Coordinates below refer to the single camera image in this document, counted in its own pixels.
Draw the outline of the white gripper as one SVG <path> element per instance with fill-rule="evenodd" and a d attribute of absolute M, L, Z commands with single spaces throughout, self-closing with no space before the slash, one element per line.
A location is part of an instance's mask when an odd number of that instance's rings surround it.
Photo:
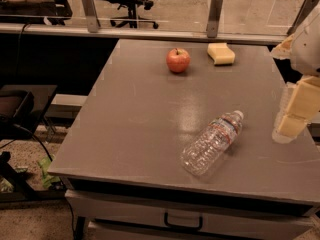
<path fill-rule="evenodd" d="M 272 139 L 280 144 L 292 142 L 320 111 L 320 4 L 317 4 L 294 35 L 271 50 L 275 59 L 290 58 L 291 67 L 303 76 L 297 83 L 287 82 L 282 92 Z"/>

